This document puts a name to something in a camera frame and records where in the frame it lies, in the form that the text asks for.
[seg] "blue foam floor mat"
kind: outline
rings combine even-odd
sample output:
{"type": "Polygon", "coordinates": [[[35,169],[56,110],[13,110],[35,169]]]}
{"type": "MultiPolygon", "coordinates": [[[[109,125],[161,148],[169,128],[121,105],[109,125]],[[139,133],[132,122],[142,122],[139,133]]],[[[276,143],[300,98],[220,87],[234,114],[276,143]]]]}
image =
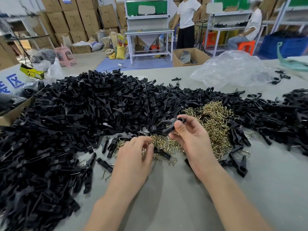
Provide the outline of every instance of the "blue foam floor mat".
{"type": "Polygon", "coordinates": [[[135,57],[131,66],[130,59],[109,59],[106,57],[95,70],[102,72],[105,70],[113,70],[121,68],[121,71],[134,70],[134,69],[155,69],[155,68],[169,68],[172,67],[170,56],[164,58],[156,58],[153,56],[135,57]]]}

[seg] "blue chinese character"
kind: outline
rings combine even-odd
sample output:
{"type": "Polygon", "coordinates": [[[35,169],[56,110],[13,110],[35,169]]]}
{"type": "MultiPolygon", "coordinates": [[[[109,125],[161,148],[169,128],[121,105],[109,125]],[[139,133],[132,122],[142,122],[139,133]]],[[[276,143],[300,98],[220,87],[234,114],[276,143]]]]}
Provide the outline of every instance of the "blue chinese character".
{"type": "Polygon", "coordinates": [[[22,81],[19,81],[17,79],[17,75],[16,74],[12,74],[12,75],[8,76],[7,80],[11,83],[13,88],[19,88],[19,87],[24,85],[24,83],[22,81]]]}
{"type": "Polygon", "coordinates": [[[0,81],[0,92],[11,93],[11,92],[7,89],[7,86],[6,86],[2,81],[0,81]]]}

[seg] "open cardboard box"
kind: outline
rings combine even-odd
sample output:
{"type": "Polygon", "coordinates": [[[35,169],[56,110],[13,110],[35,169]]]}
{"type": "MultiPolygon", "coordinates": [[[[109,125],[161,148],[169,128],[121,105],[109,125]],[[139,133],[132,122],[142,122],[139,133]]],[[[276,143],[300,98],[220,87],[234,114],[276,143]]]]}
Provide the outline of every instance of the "open cardboard box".
{"type": "Polygon", "coordinates": [[[201,65],[207,60],[210,59],[209,55],[205,54],[204,52],[196,49],[196,48],[190,48],[190,49],[176,49],[172,52],[173,58],[172,58],[172,64],[173,67],[180,67],[180,66],[197,66],[201,65]],[[190,63],[190,64],[183,64],[180,61],[180,57],[182,55],[183,51],[189,51],[191,54],[191,60],[196,63],[190,63]]]}
{"type": "Polygon", "coordinates": [[[11,126],[13,122],[20,117],[23,109],[28,107],[34,99],[34,97],[29,98],[24,103],[8,112],[6,115],[0,117],[0,126],[11,126]]]}

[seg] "left hand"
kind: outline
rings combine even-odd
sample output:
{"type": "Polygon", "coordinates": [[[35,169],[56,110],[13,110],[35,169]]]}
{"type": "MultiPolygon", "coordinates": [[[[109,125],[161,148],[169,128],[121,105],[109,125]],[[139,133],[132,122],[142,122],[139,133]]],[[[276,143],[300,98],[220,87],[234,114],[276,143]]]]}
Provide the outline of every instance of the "left hand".
{"type": "Polygon", "coordinates": [[[119,149],[108,193],[116,193],[130,201],[135,197],[151,171],[154,155],[154,145],[151,142],[152,138],[148,136],[134,137],[119,149]],[[142,160],[144,148],[146,156],[142,160]]]}

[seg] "pink plastic stool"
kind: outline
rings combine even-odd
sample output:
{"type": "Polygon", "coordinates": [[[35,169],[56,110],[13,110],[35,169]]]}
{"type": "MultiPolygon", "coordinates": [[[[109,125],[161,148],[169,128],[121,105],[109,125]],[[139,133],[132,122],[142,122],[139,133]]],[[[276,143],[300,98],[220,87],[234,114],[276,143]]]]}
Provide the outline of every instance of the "pink plastic stool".
{"type": "Polygon", "coordinates": [[[69,47],[57,47],[55,52],[61,66],[71,67],[71,63],[76,64],[75,57],[69,47]]]}

